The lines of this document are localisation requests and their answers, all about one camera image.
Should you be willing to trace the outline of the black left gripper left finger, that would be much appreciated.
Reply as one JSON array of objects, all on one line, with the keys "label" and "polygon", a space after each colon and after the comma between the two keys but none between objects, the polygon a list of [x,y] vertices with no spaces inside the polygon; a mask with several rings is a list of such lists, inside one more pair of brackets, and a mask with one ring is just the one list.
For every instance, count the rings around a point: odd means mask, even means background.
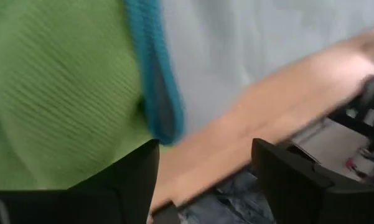
[{"label": "black left gripper left finger", "polygon": [[70,188],[67,224],[146,224],[159,167],[159,141],[142,146]]}]

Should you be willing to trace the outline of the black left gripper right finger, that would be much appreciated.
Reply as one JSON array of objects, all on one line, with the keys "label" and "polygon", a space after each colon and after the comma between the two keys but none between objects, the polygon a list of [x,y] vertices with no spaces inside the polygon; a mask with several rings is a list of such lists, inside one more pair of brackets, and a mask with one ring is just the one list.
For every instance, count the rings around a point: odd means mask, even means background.
[{"label": "black left gripper right finger", "polygon": [[319,224],[324,191],[333,183],[315,172],[315,164],[259,138],[251,156],[276,223]]}]

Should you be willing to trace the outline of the light blue microfiber towel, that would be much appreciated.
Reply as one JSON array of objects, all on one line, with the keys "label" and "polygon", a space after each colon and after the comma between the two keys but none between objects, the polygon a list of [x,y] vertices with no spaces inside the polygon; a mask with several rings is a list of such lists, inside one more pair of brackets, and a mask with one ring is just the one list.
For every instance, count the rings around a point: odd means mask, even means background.
[{"label": "light blue microfiber towel", "polygon": [[165,145],[245,86],[374,27],[374,0],[123,0],[147,126]]}]

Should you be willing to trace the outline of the green microfiber towel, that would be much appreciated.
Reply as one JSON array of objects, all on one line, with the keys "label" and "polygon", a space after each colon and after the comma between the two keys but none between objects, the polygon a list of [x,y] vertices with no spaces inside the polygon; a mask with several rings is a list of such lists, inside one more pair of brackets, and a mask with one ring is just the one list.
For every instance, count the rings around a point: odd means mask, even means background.
[{"label": "green microfiber towel", "polygon": [[123,0],[0,0],[0,190],[66,189],[150,139]]}]

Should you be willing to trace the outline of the person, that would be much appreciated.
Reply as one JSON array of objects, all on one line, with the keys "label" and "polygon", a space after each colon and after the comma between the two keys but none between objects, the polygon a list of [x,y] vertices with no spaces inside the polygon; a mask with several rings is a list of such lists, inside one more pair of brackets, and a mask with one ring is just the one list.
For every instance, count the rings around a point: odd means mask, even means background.
[{"label": "person", "polygon": [[184,207],[181,224],[276,224],[253,170],[245,169]]}]

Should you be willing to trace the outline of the black table edge bracket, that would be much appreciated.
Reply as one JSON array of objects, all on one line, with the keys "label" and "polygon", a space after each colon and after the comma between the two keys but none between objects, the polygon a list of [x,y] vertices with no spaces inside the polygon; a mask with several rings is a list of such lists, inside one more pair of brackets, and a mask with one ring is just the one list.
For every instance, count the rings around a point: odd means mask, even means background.
[{"label": "black table edge bracket", "polygon": [[152,213],[152,224],[181,224],[177,207],[167,202]]}]

